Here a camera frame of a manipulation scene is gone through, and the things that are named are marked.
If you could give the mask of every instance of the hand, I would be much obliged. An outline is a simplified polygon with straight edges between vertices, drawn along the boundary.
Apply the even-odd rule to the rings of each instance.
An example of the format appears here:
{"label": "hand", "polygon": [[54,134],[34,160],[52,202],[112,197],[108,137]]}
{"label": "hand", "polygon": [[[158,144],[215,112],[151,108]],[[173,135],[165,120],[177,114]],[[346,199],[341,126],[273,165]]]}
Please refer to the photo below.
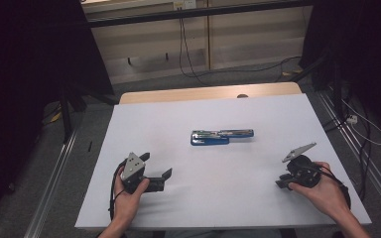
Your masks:
{"label": "hand", "polygon": [[134,219],[139,206],[139,200],[142,193],[147,189],[150,180],[144,178],[138,185],[137,189],[133,194],[129,194],[124,190],[122,180],[120,175],[122,174],[124,167],[119,169],[116,176],[114,185],[114,195],[118,194],[115,200],[114,216],[113,220],[110,222],[109,226],[101,233],[100,237],[120,237],[126,229],[131,224]]}
{"label": "hand", "polygon": [[[330,170],[328,163],[316,162],[316,164]],[[332,178],[320,176],[319,183],[312,188],[291,182],[289,188],[305,196],[320,212],[332,219],[342,212],[350,212],[338,183]]]}

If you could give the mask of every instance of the blue stapler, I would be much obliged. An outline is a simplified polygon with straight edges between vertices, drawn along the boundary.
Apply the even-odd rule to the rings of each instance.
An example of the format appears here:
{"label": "blue stapler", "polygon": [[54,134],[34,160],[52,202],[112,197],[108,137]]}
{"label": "blue stapler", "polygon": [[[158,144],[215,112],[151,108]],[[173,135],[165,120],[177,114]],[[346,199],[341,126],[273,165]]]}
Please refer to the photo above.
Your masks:
{"label": "blue stapler", "polygon": [[230,138],[247,138],[253,137],[253,135],[252,129],[221,131],[195,130],[191,132],[190,143],[193,146],[226,145],[230,143]]}

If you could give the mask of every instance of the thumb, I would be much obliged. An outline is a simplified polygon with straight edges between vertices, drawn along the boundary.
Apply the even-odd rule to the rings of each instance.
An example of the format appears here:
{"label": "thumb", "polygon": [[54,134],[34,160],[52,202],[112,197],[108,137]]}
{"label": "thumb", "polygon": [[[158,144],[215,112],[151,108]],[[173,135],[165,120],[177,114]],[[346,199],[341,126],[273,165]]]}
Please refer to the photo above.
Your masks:
{"label": "thumb", "polygon": [[295,183],[295,182],[290,182],[289,183],[289,188],[291,190],[294,190],[294,191],[300,193],[301,195],[304,195],[304,196],[307,195],[308,190],[309,190],[307,187],[302,186],[302,185],[300,185],[298,183]]}
{"label": "thumb", "polygon": [[148,185],[150,184],[150,180],[147,178],[144,178],[138,185],[137,189],[134,192],[134,196],[140,197],[142,193],[145,192],[147,189]]}

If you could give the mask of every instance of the white tabletop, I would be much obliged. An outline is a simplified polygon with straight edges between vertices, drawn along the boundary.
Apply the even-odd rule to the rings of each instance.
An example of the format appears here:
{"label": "white tabletop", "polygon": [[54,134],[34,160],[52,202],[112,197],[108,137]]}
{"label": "white tabletop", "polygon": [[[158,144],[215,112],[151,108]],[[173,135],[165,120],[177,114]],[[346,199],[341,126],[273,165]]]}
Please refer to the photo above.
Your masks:
{"label": "white tabletop", "polygon": [[[192,130],[253,129],[255,137],[229,145],[195,147]],[[308,200],[279,189],[290,150],[316,142],[305,153],[326,161],[349,188],[352,211],[371,223],[304,94],[115,106],[75,227],[104,228],[117,165],[130,152],[150,152],[145,176],[173,174],[165,190],[144,193],[131,229],[229,229],[333,224]]]}

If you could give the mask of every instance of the white cable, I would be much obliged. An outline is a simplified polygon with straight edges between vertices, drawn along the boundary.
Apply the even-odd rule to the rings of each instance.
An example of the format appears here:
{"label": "white cable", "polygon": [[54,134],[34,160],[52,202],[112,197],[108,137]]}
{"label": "white cable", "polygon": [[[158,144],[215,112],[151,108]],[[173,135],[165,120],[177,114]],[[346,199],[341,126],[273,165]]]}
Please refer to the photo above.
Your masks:
{"label": "white cable", "polygon": [[[380,133],[381,133],[380,128],[379,128],[378,126],[376,126],[375,124],[373,124],[373,122],[367,120],[367,119],[364,118],[362,115],[360,115],[360,113],[356,112],[356,111],[355,111],[352,107],[350,107],[350,106],[348,105],[348,103],[346,103],[344,100],[342,100],[342,102],[343,102],[349,109],[351,109],[351,111],[353,111],[355,114],[357,114],[357,116],[361,117],[362,119],[364,119],[364,120],[367,121],[368,123],[372,124],[372,125],[373,125],[377,130],[379,130]],[[351,125],[352,130],[354,130],[354,131],[355,131],[360,137],[362,137],[364,140],[369,141],[369,142],[371,142],[371,143],[373,143],[373,144],[375,144],[375,145],[377,145],[377,146],[381,146],[381,143],[374,142],[374,141],[372,141],[372,140],[366,138],[365,136],[361,135],[361,133],[358,132],[358,131],[354,128],[354,125],[353,125],[352,123],[350,123],[350,125]]]}

